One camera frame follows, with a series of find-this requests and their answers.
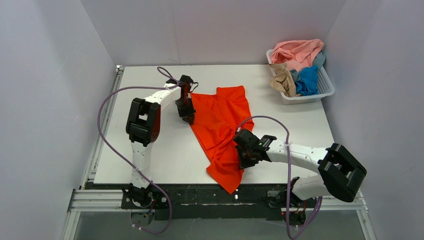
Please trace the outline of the orange t shirt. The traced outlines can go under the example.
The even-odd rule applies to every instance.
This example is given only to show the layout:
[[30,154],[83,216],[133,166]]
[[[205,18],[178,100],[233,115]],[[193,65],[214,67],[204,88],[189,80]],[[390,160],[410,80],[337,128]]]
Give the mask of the orange t shirt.
[[240,168],[233,141],[239,124],[253,130],[251,111],[243,86],[218,87],[215,94],[191,94],[195,113],[191,129],[210,165],[207,173],[229,194],[240,185]]

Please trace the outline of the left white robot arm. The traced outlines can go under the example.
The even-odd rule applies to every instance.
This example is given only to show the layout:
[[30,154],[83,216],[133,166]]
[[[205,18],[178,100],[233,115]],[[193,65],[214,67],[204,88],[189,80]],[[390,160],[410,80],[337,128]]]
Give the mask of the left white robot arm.
[[132,164],[135,166],[130,180],[134,187],[145,189],[150,185],[152,148],[160,134],[162,110],[175,104],[179,117],[189,125],[194,124],[196,110],[190,93],[189,86],[179,86],[132,100],[125,130],[131,142]]

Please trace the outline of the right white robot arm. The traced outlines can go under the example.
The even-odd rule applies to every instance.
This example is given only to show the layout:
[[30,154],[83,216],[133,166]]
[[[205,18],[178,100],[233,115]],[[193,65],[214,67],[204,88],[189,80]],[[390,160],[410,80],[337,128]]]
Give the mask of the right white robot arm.
[[260,140],[236,140],[239,165],[242,169],[255,166],[261,161],[286,163],[315,174],[308,177],[290,177],[287,183],[292,199],[308,200],[314,197],[333,196],[351,203],[354,201],[367,170],[341,144],[330,147],[309,147],[285,143],[275,137]]

